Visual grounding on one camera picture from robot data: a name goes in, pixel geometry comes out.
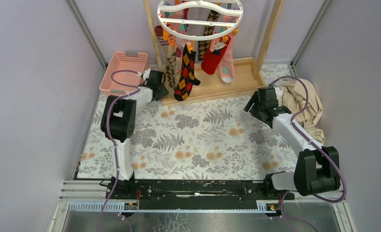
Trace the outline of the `black red yellow argyle sock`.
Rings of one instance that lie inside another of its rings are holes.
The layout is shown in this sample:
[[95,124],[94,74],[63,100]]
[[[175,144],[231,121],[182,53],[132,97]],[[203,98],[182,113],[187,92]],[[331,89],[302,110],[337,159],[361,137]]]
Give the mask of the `black red yellow argyle sock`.
[[179,82],[174,91],[174,98],[179,102],[186,100],[190,96],[193,86],[199,86],[201,83],[194,73],[195,57],[196,52],[191,51],[189,46],[185,45],[182,52]]

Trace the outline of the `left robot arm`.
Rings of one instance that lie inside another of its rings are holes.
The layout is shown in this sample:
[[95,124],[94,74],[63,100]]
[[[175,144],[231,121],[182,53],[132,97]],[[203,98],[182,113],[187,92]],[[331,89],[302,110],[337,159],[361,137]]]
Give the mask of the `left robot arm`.
[[[115,79],[116,74],[133,73],[141,80],[139,84],[128,84]],[[145,104],[163,99],[168,90],[164,86],[166,75],[161,71],[147,69],[143,72],[132,70],[118,70],[111,74],[111,80],[116,84],[132,88],[133,91],[119,91],[119,95],[111,94],[107,97],[102,120],[101,131],[105,138],[113,144],[113,162],[115,171],[111,183],[117,188],[121,197],[128,199],[135,194],[134,171],[131,167],[131,142],[136,115]]]

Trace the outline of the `beige brown argyle sock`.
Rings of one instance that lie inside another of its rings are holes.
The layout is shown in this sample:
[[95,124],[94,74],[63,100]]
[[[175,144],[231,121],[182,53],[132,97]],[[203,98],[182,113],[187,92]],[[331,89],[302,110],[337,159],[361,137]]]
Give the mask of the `beige brown argyle sock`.
[[166,74],[170,89],[176,88],[176,49],[171,45],[167,46],[166,51]]

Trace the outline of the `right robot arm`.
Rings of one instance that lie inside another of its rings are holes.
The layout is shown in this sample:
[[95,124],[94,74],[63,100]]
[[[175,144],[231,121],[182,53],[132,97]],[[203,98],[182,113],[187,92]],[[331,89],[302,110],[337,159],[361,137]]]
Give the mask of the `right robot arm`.
[[292,112],[278,103],[274,87],[257,89],[244,111],[277,132],[297,156],[293,171],[265,176],[265,197],[275,199],[282,190],[308,196],[340,188],[338,151],[333,146],[325,147],[313,139],[293,118]]

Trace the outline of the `pink plastic basket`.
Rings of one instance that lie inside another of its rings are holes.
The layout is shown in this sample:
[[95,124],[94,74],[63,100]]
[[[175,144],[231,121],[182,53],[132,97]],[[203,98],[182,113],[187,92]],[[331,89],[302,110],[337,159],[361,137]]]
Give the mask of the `pink plastic basket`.
[[131,93],[143,81],[138,73],[148,68],[148,53],[116,51],[103,75],[99,90],[106,96]]

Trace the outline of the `wooden hanger stand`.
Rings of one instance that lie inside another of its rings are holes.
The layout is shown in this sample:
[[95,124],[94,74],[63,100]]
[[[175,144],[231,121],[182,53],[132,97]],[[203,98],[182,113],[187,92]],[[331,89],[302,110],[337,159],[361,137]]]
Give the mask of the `wooden hanger stand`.
[[[221,3],[222,1],[220,0],[187,0],[184,3],[179,3],[177,5],[170,6],[165,5],[161,1],[156,11],[152,11],[149,1],[145,0],[143,2],[156,54],[157,65],[161,71],[164,70],[164,67],[162,65],[162,58],[158,46],[157,36],[154,31],[153,15],[157,16],[158,21],[161,23],[163,29],[165,29],[168,34],[172,34],[175,37],[190,40],[192,42],[201,40],[211,40],[219,36],[226,35],[231,31],[234,31],[239,26],[243,16],[243,7],[240,1],[234,1],[234,3],[238,6],[238,9],[236,10],[223,8],[220,6]],[[202,83],[200,86],[196,87],[194,91],[192,91],[191,96],[187,100],[185,100],[186,103],[244,96],[249,93],[252,93],[255,89],[263,87],[265,85],[265,80],[261,73],[261,68],[264,63],[264,58],[270,46],[284,3],[285,2],[283,0],[274,1],[257,57],[237,58],[235,60],[235,77],[232,83],[226,84],[222,82],[220,80],[220,75],[218,71],[216,71],[213,75],[209,75],[202,70],[200,64],[195,65],[195,74],[197,78],[202,81]],[[224,23],[200,20],[163,18],[161,15],[161,12],[177,12],[180,10],[185,10],[187,8],[205,8],[213,10],[221,15],[236,16],[238,20],[234,23]],[[213,34],[210,36],[191,36],[175,32],[174,30],[167,27],[167,23],[225,27],[226,30],[221,33]]]

